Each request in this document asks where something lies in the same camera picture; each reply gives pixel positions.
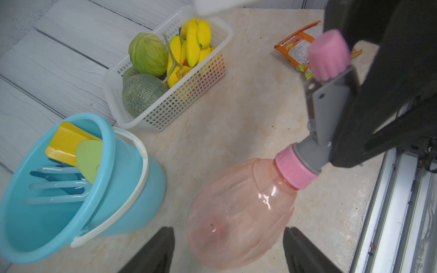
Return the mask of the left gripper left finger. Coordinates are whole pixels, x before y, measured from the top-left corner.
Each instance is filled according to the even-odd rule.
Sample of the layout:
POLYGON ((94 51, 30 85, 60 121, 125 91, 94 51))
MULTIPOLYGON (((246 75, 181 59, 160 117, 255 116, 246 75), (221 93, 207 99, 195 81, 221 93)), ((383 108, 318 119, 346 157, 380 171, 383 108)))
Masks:
POLYGON ((169 273, 174 250, 174 229, 162 227, 119 273, 169 273))

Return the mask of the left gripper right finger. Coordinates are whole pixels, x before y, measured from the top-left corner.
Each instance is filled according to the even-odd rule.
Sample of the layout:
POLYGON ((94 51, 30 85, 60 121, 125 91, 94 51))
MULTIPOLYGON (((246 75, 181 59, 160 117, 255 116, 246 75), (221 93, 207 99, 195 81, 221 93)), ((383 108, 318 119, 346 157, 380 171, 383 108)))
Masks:
POLYGON ((283 248, 290 273, 341 273, 296 227, 285 228, 283 248))

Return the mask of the pink spray bottle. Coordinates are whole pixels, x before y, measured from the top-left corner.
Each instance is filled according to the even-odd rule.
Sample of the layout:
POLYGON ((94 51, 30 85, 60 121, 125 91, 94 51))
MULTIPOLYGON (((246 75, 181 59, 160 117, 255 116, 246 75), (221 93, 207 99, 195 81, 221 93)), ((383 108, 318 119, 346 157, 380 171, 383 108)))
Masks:
POLYGON ((228 270, 262 257, 280 238, 298 192, 318 178, 347 103, 357 93, 351 50, 337 29, 308 48, 313 78, 305 87, 309 135, 274 159, 236 164, 210 182, 188 215, 190 249, 205 266, 228 270))

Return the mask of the light blue rake pale handle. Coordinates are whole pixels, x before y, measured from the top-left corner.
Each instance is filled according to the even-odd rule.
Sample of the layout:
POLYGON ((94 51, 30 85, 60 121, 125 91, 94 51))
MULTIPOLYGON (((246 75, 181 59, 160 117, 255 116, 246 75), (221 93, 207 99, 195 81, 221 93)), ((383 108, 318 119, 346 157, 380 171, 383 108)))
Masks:
POLYGON ((32 191, 62 190, 66 195, 28 197, 24 199, 24 203, 28 205, 83 202, 92 188, 92 184, 85 179, 77 167, 43 166, 36 171, 30 171, 30 175, 45 179, 45 181, 31 183, 28 189, 32 191))

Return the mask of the green trowel wooden handle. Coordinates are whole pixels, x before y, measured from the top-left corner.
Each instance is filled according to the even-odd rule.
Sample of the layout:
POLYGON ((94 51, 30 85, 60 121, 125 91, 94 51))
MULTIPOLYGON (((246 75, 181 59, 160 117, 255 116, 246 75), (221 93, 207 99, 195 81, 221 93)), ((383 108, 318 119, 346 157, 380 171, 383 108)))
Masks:
POLYGON ((103 143, 97 140, 81 141, 76 148, 77 168, 91 184, 94 184, 100 168, 102 150, 103 143))

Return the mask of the yellow shovel blue-tipped handle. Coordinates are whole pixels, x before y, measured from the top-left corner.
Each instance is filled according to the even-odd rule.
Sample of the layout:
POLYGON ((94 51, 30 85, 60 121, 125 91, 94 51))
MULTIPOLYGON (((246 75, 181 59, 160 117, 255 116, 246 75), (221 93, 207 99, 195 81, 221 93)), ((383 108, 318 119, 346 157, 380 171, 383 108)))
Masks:
POLYGON ((77 167, 76 149, 81 141, 102 141, 70 122, 62 122, 52 137, 45 154, 53 160, 77 167))

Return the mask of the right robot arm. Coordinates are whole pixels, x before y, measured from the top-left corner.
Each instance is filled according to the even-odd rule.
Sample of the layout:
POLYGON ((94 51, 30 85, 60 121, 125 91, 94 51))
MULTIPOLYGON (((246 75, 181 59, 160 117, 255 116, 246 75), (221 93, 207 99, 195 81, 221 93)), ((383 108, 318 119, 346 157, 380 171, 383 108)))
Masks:
POLYGON ((437 134, 437 3, 329 1, 324 29, 349 47, 378 44, 373 63, 340 121, 330 163, 351 168, 437 134))

